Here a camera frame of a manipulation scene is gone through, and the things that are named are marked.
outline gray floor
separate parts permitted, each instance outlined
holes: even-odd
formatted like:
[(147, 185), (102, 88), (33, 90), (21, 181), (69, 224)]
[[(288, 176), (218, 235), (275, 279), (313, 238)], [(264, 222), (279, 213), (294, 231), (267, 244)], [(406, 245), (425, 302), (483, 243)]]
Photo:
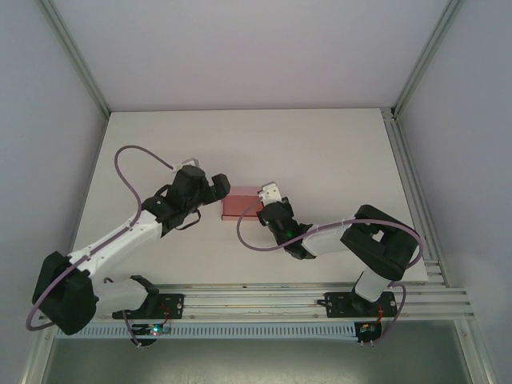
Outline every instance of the gray floor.
[(161, 340), (136, 350), (128, 340), (57, 340), (50, 384), (467, 383), (448, 322), (399, 323), (382, 344), (334, 341)]

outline white table surface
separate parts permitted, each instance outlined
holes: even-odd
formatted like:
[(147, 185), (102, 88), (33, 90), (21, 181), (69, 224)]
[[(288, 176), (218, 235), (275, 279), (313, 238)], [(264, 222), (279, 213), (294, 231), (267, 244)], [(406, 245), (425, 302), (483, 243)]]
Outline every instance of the white table surface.
[[(371, 204), (412, 225), (380, 110), (226, 110), (114, 113), (87, 196), (75, 249), (128, 219), (134, 198), (114, 170), (115, 151), (127, 144), (171, 163), (198, 158), (208, 178), (224, 173), (232, 186), (276, 181), (304, 223), (328, 223)], [(120, 167), (142, 196), (152, 196), (173, 174), (146, 154), (128, 150)], [(286, 252), (242, 246), (236, 222), (221, 221), (221, 203), (201, 208), (201, 223), (171, 231), (108, 273), (141, 274), (153, 283), (354, 282), (364, 264), (351, 252), (299, 261)], [(274, 245), (259, 222), (242, 224), (244, 238)], [(426, 281), (423, 263), (404, 281)]]

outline black mounting bracket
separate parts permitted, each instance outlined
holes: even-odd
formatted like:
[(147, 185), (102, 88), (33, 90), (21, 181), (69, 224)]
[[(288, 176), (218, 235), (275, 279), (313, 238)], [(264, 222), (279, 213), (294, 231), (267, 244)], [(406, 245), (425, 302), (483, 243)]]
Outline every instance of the black mounting bracket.
[[(125, 313), (129, 320), (165, 320), (166, 316), (169, 320), (180, 320), (183, 316), (184, 303), (184, 294), (158, 294), (156, 304), (151, 312), (148, 313), (145, 308), (141, 308), (126, 310)], [(112, 318), (123, 319), (122, 311), (113, 312)]]
[(381, 297), (364, 311), (354, 303), (360, 298), (354, 292), (327, 292), (324, 300), (317, 304), (326, 308), (328, 318), (375, 318), (378, 317), (379, 307), (384, 318), (394, 318), (397, 314), (397, 303), (393, 292), (382, 292)]

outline white wall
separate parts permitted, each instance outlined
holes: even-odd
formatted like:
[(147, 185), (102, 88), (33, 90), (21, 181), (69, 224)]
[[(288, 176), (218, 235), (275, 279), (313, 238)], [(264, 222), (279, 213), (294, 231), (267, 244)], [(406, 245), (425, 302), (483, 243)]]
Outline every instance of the white wall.
[(104, 121), (33, 0), (0, 2), (0, 382), (25, 362), (42, 260), (68, 251)]
[(467, 0), (403, 116), (449, 272), (501, 382), (512, 377), (511, 16), (510, 0)]
[(447, 0), (55, 0), (113, 111), (392, 106)]

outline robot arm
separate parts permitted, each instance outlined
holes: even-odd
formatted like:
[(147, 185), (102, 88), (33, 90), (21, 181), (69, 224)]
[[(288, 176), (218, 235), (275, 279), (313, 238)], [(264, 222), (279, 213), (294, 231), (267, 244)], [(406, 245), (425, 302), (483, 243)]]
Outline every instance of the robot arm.
[[(141, 210), (116, 230), (67, 256), (53, 252), (45, 259), (32, 303), (65, 270), (86, 258), (47, 293), (39, 307), (65, 334), (79, 332), (97, 312), (154, 310), (158, 289), (142, 276), (111, 284), (104, 284), (104, 278), (134, 250), (173, 229), (184, 230), (196, 224), (201, 217), (200, 206), (227, 196), (230, 184), (224, 174), (213, 176), (210, 186), (196, 161), (192, 163), (182, 166), (172, 184), (145, 200)], [(197, 214), (198, 220), (180, 228), (190, 214)]]
[[(292, 238), (313, 232), (284, 249), (299, 260), (314, 259), (321, 254), (351, 250), (367, 266), (356, 282), (352, 306), (361, 313), (373, 308), (391, 282), (402, 279), (418, 242), (410, 234), (383, 224), (354, 223), (315, 233), (318, 226), (299, 224), (288, 198), (281, 196), (275, 183), (262, 187), (258, 194), (263, 209), (258, 212), (260, 223), (267, 226), (278, 245)], [(373, 219), (404, 226), (398, 220), (369, 205), (361, 206), (356, 219)]]

